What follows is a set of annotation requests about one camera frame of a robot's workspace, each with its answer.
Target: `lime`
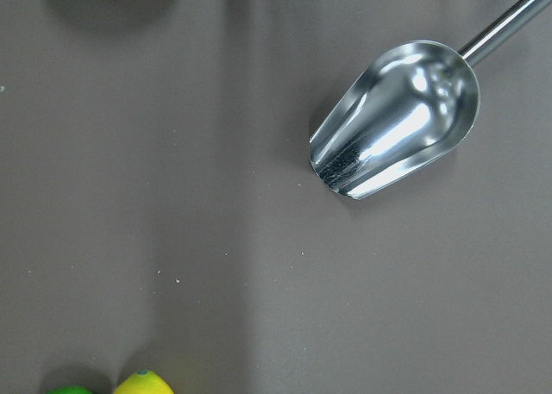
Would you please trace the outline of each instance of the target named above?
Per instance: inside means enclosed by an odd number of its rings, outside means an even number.
[[[90,391],[83,387],[63,387],[57,390],[49,391],[47,394],[92,394]]]
[[[174,394],[174,392],[155,372],[140,370],[125,379],[113,394]]]

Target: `gray surface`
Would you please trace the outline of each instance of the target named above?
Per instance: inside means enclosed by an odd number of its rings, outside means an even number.
[[[454,153],[362,202],[308,162],[371,59],[514,1],[3,0],[2,392],[550,393],[550,9]]]

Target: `stainless steel scoop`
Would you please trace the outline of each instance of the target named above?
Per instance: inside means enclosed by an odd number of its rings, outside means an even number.
[[[315,172],[362,199],[455,148],[479,108],[472,66],[551,1],[520,0],[459,52],[413,41],[378,57],[310,138]]]

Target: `lemon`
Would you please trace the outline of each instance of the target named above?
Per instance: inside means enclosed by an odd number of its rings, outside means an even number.
[[[125,379],[113,394],[174,394],[174,392],[155,372],[140,370]]]

